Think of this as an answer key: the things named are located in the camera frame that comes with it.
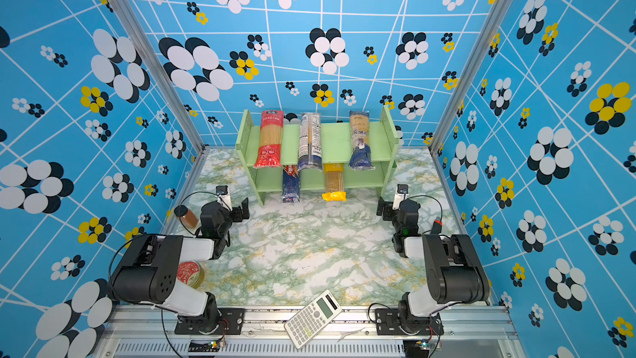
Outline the yellow blue spaghetti bag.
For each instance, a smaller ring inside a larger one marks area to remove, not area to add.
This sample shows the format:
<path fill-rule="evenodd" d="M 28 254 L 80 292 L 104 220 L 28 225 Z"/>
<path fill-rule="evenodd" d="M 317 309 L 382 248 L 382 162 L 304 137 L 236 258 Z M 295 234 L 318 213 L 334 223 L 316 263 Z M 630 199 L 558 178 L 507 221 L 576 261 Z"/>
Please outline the yellow blue spaghetti bag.
<path fill-rule="evenodd" d="M 356 171 L 374 170 L 369 146 L 369 113 L 364 111 L 350 111 L 349 124 L 352 142 L 352 155 L 349 160 L 349 167 Z"/>

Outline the blue Barilla pasta box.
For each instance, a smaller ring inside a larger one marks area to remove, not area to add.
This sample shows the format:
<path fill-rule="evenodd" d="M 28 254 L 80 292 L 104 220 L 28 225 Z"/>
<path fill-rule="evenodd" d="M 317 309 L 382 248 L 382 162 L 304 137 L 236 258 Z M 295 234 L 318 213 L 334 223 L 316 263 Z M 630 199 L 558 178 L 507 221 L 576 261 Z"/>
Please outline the blue Barilla pasta box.
<path fill-rule="evenodd" d="M 297 165 L 283 167 L 283 203 L 296 203 L 300 201 L 301 175 Z"/>

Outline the red spaghetti bag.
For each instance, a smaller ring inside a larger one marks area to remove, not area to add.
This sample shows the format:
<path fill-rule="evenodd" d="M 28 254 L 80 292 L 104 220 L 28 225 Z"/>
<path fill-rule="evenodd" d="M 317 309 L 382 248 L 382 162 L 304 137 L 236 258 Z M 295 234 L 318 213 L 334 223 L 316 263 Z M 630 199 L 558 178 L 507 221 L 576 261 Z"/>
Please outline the red spaghetti bag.
<path fill-rule="evenodd" d="M 266 110 L 262 112 L 255 168 L 281 166 L 283 119 L 284 113 L 281 110 Z"/>

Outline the clear grey spaghetti bag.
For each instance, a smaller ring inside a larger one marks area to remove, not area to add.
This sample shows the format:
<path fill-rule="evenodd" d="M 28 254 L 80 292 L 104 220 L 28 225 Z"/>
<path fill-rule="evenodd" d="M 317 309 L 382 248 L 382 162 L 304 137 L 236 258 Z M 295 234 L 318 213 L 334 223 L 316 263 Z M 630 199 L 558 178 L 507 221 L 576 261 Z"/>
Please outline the clear grey spaghetti bag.
<path fill-rule="evenodd" d="M 298 170 L 322 169 L 321 115 L 305 113 L 301 116 Z"/>

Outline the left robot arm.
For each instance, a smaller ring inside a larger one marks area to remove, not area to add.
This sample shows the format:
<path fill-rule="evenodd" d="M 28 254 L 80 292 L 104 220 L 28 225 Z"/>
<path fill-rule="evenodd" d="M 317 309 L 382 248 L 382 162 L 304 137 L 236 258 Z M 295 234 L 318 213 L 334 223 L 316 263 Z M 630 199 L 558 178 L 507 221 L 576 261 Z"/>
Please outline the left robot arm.
<path fill-rule="evenodd" d="M 175 334 L 238 335 L 243 308 L 219 308 L 215 295 L 203 292 L 178 278 L 184 263 L 218 260 L 231 245 L 230 228 L 249 218 L 249 200 L 227 207 L 223 198 L 203 205 L 200 228 L 193 237 L 139 235 L 109 275 L 112 297 L 120 302 L 150 304 L 177 315 Z"/>

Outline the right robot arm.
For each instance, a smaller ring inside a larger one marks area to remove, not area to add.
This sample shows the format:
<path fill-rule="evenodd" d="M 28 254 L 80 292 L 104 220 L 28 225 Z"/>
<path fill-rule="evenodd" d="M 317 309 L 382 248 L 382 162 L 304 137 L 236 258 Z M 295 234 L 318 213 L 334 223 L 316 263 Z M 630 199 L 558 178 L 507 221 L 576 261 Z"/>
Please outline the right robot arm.
<path fill-rule="evenodd" d="M 420 208 L 418 202 L 398 194 L 393 202 L 380 198 L 376 214 L 392 223 L 395 252 L 424 263 L 427 284 L 404 293 L 398 302 L 401 332 L 415 336 L 430 330 L 440 335 L 442 311 L 455 305 L 486 302 L 490 287 L 470 237 L 443 234 L 442 215 L 430 229 L 420 231 Z"/>

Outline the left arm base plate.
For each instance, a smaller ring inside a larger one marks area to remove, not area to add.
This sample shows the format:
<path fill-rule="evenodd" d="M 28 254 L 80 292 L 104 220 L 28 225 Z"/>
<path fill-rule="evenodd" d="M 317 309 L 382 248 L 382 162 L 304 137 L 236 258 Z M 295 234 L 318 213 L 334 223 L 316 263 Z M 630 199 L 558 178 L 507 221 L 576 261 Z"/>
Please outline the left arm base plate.
<path fill-rule="evenodd" d="M 174 333 L 187 336 L 239 335 L 243 328 L 244 308 L 216 308 L 198 317 L 177 317 Z"/>

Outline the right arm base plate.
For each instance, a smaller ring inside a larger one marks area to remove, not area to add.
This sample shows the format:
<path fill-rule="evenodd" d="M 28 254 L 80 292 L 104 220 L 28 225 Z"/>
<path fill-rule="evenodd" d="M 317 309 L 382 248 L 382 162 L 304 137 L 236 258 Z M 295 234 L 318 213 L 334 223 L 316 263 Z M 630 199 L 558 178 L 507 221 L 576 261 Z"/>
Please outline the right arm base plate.
<path fill-rule="evenodd" d="M 370 314 L 379 336 L 442 336 L 444 328 L 439 315 L 434 317 L 414 317 L 409 312 L 397 308 L 376 308 Z"/>

